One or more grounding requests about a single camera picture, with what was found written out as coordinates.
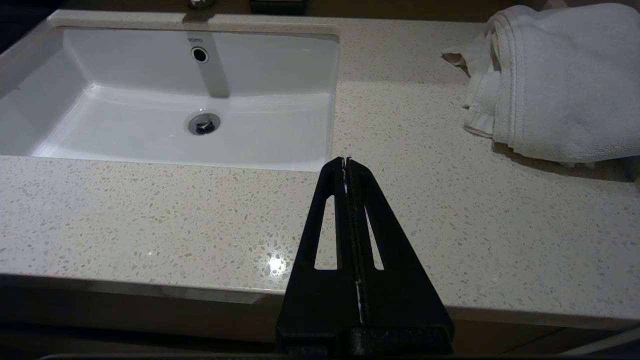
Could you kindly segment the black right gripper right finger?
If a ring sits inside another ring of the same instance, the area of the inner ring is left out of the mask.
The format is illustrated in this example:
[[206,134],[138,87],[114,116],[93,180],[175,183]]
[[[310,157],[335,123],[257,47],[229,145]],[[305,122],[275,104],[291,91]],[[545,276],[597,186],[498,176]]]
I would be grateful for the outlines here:
[[352,158],[346,160],[346,195],[363,323],[454,330],[375,176]]

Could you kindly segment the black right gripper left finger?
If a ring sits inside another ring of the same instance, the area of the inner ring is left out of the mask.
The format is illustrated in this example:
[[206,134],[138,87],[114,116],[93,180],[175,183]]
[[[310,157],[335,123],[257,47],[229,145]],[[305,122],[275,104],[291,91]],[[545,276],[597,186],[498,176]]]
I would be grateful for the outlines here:
[[[317,269],[317,250],[329,198],[334,201],[337,267]],[[345,159],[337,157],[320,171],[286,287],[278,330],[342,331],[361,323],[348,205]]]

